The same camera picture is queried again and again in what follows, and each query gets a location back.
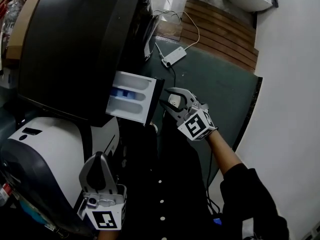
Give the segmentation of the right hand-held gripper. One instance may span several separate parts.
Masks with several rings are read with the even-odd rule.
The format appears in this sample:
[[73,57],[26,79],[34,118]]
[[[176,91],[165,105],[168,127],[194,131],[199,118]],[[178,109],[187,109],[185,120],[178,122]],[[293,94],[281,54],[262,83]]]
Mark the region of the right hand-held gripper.
[[[200,103],[197,97],[188,89],[170,87],[168,100],[159,100],[160,105],[176,121],[177,128],[191,141],[200,141],[216,130],[209,115],[209,106]],[[185,106],[179,108],[182,100]]]

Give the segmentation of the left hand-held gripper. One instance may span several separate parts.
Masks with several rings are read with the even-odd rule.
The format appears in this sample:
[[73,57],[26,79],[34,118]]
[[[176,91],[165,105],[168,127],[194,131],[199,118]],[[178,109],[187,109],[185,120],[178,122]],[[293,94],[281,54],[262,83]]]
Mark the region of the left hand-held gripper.
[[85,162],[79,182],[84,191],[77,211],[80,219],[88,217],[96,230],[120,231],[126,217],[127,188],[116,185],[105,153],[98,151]]

